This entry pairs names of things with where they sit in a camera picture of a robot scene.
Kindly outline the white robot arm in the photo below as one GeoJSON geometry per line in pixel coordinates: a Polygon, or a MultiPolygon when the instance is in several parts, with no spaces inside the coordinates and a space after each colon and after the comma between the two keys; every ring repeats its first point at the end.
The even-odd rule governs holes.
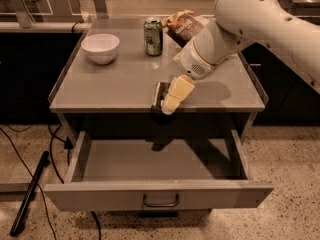
{"type": "Polygon", "coordinates": [[[215,0],[215,16],[176,56],[183,72],[173,78],[160,103],[170,115],[190,95],[194,82],[227,56],[256,42],[320,93],[320,28],[283,10],[277,0],[215,0]]]}

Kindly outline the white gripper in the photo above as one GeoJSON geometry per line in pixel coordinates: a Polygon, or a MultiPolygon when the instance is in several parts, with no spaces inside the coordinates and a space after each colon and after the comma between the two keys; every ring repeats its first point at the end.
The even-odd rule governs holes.
{"type": "Polygon", "coordinates": [[[173,57],[173,61],[177,64],[179,70],[186,75],[174,77],[170,83],[168,93],[161,106],[161,111],[166,115],[173,114],[190,95],[195,88],[193,80],[206,78],[213,69],[213,66],[205,62],[197,53],[193,39],[173,57]]]}

